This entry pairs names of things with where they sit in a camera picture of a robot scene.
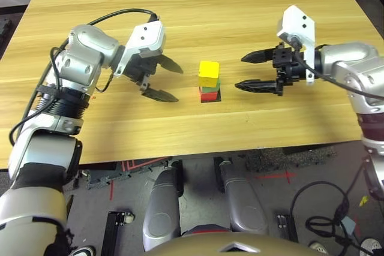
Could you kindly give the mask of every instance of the block tower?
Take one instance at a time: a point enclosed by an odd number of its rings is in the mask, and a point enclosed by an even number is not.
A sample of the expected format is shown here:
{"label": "block tower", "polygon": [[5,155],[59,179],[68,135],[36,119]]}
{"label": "block tower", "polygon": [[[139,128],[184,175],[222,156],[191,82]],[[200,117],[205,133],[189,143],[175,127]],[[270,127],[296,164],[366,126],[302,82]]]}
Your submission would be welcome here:
{"label": "block tower", "polygon": [[218,62],[200,61],[199,68],[199,90],[201,102],[218,101],[220,95],[220,79],[219,79]]}

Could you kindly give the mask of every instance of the black cable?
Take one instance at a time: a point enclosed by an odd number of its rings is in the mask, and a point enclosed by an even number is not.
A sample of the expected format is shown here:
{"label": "black cable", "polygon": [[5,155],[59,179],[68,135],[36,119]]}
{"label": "black cable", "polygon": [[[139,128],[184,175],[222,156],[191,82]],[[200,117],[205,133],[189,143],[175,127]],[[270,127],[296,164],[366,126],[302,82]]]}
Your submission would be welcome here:
{"label": "black cable", "polygon": [[377,204],[379,205],[380,213],[382,214],[382,217],[384,219],[384,209],[383,209],[382,205],[380,204],[380,200],[377,200]]}
{"label": "black cable", "polygon": [[[120,14],[124,14],[124,13],[132,13],[132,12],[149,14],[150,17],[149,17],[149,19],[148,19],[148,22],[156,21],[156,20],[159,19],[159,17],[157,16],[157,14],[155,14],[155,13],[154,13],[153,11],[151,11],[151,10],[142,9],[142,8],[126,8],[126,9],[121,9],[121,10],[112,12],[112,13],[110,13],[110,14],[101,16],[101,17],[99,17],[99,18],[97,18],[97,19],[95,19],[95,20],[89,22],[88,25],[95,25],[95,24],[98,24],[98,23],[100,23],[100,22],[102,22],[102,21],[104,21],[104,20],[107,20],[107,19],[111,18],[111,17],[117,16],[117,15],[120,15]],[[67,46],[67,44],[68,44],[68,38],[66,38],[66,39],[64,40],[64,42],[58,47],[58,48],[59,48],[59,49],[58,49],[59,51],[56,52],[56,54],[54,54],[54,58],[57,57],[58,53],[59,53],[61,50],[64,50],[64,49],[65,49],[65,46]],[[44,69],[44,71],[43,71],[43,74],[41,75],[39,81],[37,82],[37,85],[36,85],[36,87],[35,87],[35,89],[34,89],[32,95],[31,95],[31,97],[30,97],[30,99],[29,99],[29,101],[28,101],[28,103],[27,103],[27,106],[26,106],[26,108],[25,108],[25,110],[24,110],[24,114],[23,114],[23,116],[22,116],[22,119],[21,119],[21,121],[17,124],[17,125],[18,125],[17,127],[18,127],[19,129],[18,129],[18,131],[17,131],[16,139],[17,139],[17,138],[19,137],[19,135],[20,135],[20,132],[21,132],[21,130],[22,130],[22,125],[26,122],[26,121],[24,121],[24,119],[26,119],[27,117],[29,117],[29,116],[28,116],[28,113],[29,113],[29,111],[31,110],[32,105],[33,105],[33,103],[34,103],[34,101],[35,101],[35,99],[36,99],[36,96],[37,96],[37,94],[38,94],[37,89],[38,89],[38,88],[40,87],[40,85],[42,85],[43,82],[45,81],[45,78],[47,77],[50,68],[51,68],[51,62],[49,62],[49,63],[47,64],[47,66],[45,67],[45,69]],[[12,135],[13,135],[13,133],[15,132],[16,129],[15,129],[15,127],[12,128],[12,130],[11,130]],[[14,145],[13,137],[12,137],[12,141],[11,141],[11,138],[10,138],[10,142],[11,142],[11,144],[12,144],[12,146],[13,146],[13,145]]]}
{"label": "black cable", "polygon": [[357,89],[354,89],[352,87],[349,87],[348,85],[345,85],[343,83],[340,83],[340,82],[337,82],[336,80],[334,80],[333,78],[329,77],[329,76],[326,76],[318,71],[316,71],[315,69],[313,69],[312,67],[310,67],[307,63],[305,63],[305,61],[301,58],[300,56],[300,51],[299,50],[295,50],[295,58],[296,60],[299,62],[300,65],[302,65],[305,69],[311,71],[315,76],[317,76],[318,78],[321,78],[325,81],[328,81],[328,82],[331,82],[332,84],[340,87],[340,88],[343,88],[345,90],[348,90],[349,92],[353,92],[353,93],[356,93],[356,94],[359,94],[359,95],[362,95],[362,96],[365,96],[365,97],[368,97],[368,98],[374,98],[374,99],[378,99],[378,100],[384,100],[384,97],[383,96],[380,96],[380,95],[376,95],[376,94],[370,94],[370,93],[367,93],[367,92],[363,92],[363,91],[360,91],[360,90],[357,90]]}
{"label": "black cable", "polygon": [[353,187],[355,186],[356,184],[356,181],[358,180],[359,178],[359,175],[361,173],[361,171],[364,169],[364,165],[361,164],[360,167],[359,167],[359,170],[356,172],[355,174],[355,177],[353,178],[352,180],[352,183],[349,185],[347,191],[346,191],[346,194],[349,195],[349,193],[351,192],[351,190],[353,189]]}
{"label": "black cable", "polygon": [[[344,192],[339,186],[337,186],[334,183],[328,182],[328,181],[315,181],[311,182],[304,187],[302,187],[293,197],[293,200],[290,205],[289,209],[289,215],[293,219],[293,209],[295,208],[296,201],[301,193],[303,193],[305,190],[307,190],[310,187],[316,186],[316,185],[328,185],[331,187],[334,187],[337,189],[342,195],[343,200],[340,203],[340,205],[336,208],[336,211],[334,213],[333,219],[324,217],[324,216],[312,216],[309,217],[305,221],[305,227],[306,229],[310,230],[314,234],[320,236],[320,237],[326,237],[326,238],[334,238],[335,241],[340,244],[343,247],[343,250],[339,253],[339,256],[344,256],[348,250],[349,246],[352,246],[360,251],[363,251],[367,255],[373,256],[373,254],[366,249],[354,244],[353,240],[349,238],[347,230],[342,223],[343,218],[347,215],[349,210],[349,200],[348,200],[348,193],[351,192],[352,188],[355,186],[356,181],[363,169],[363,165],[361,164],[359,167],[359,170],[356,172],[355,177],[353,177],[352,183],[349,185],[349,188],[347,192]],[[336,228],[341,227],[343,231],[343,236],[336,234]],[[330,227],[331,231],[322,230],[317,227]]]}
{"label": "black cable", "polygon": [[[50,56],[50,66],[53,68],[53,71],[55,72],[56,90],[59,91],[60,90],[59,70],[58,70],[58,67],[56,66],[56,63],[55,63],[55,60],[56,60],[56,57],[57,57],[58,53],[54,55],[54,51],[55,50],[60,50],[60,48],[52,47],[50,52],[49,52],[49,56]],[[21,127],[25,122],[29,121],[33,117],[36,117],[39,114],[41,114],[42,112],[46,111],[52,104],[54,104],[56,102],[56,100],[57,99],[55,97],[51,97],[51,99],[42,108],[40,108],[37,111],[33,112],[33,114],[23,118],[18,124],[16,124],[11,129],[11,131],[9,133],[9,139],[10,139],[10,143],[12,144],[12,146],[14,146],[14,139],[13,139],[14,132],[19,127]]]}
{"label": "black cable", "polygon": [[108,81],[107,81],[107,84],[104,86],[104,88],[100,89],[100,88],[97,88],[97,86],[96,86],[97,92],[99,92],[99,93],[105,92],[108,89],[110,83],[112,82],[112,79],[113,79],[113,72],[110,74]]}

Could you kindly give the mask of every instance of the wood grain tabletop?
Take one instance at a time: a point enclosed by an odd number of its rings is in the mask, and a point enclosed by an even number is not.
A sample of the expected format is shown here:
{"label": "wood grain tabletop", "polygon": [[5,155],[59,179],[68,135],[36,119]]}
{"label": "wood grain tabletop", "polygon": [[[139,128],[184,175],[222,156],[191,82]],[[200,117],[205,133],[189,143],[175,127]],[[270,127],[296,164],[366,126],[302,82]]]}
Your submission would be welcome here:
{"label": "wood grain tabletop", "polygon": [[[383,40],[355,0],[32,0],[0,61],[0,168],[7,167],[11,151],[8,132],[20,120],[50,48],[78,24],[133,7],[156,12],[166,27],[164,54],[184,73],[159,66],[150,83],[179,102],[158,103],[140,96],[127,78],[114,79],[107,92],[94,94],[85,112],[77,136],[83,142],[81,163],[360,138],[345,91],[332,84],[295,83],[283,97],[234,87],[245,79],[275,78],[271,63],[240,59],[277,45],[277,22],[293,4],[315,20],[317,44],[363,41],[384,53]],[[125,44],[147,18],[124,14],[97,26]],[[221,102],[200,103],[201,60],[220,63]],[[103,71],[100,86],[108,75]]]}

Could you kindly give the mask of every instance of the black strap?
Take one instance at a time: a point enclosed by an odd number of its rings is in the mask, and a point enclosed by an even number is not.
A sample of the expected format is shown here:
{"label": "black strap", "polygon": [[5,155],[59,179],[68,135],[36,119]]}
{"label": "black strap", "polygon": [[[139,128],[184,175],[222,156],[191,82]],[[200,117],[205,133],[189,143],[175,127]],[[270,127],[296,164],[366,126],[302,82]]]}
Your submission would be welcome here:
{"label": "black strap", "polygon": [[69,102],[72,102],[74,104],[77,104],[83,108],[88,108],[89,103],[83,99],[74,97],[68,93],[65,93],[63,91],[59,91],[54,87],[46,86],[46,85],[40,85],[37,89],[38,92],[49,94],[54,96],[55,98],[67,100]]}

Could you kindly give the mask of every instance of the white sneaker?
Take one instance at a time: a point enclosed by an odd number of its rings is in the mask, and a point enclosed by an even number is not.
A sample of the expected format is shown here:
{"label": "white sneaker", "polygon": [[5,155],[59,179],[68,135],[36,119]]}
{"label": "white sneaker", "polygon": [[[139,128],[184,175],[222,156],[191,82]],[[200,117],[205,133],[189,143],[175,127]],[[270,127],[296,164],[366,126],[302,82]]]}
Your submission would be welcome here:
{"label": "white sneaker", "polygon": [[[360,247],[364,248],[365,250],[368,250],[371,253],[373,253],[373,250],[375,249],[382,248],[379,241],[373,238],[366,238],[363,242],[361,242]],[[367,253],[360,251],[360,256],[367,256]]]}
{"label": "white sneaker", "polygon": [[73,251],[69,256],[95,256],[96,251],[92,246],[84,246]]}
{"label": "white sneaker", "polygon": [[326,255],[329,255],[328,254],[328,251],[325,249],[325,247],[323,245],[321,245],[319,242],[312,242],[310,245],[309,245],[309,248],[313,249],[313,250],[316,250],[320,253],[323,253],[323,254],[326,254]]}

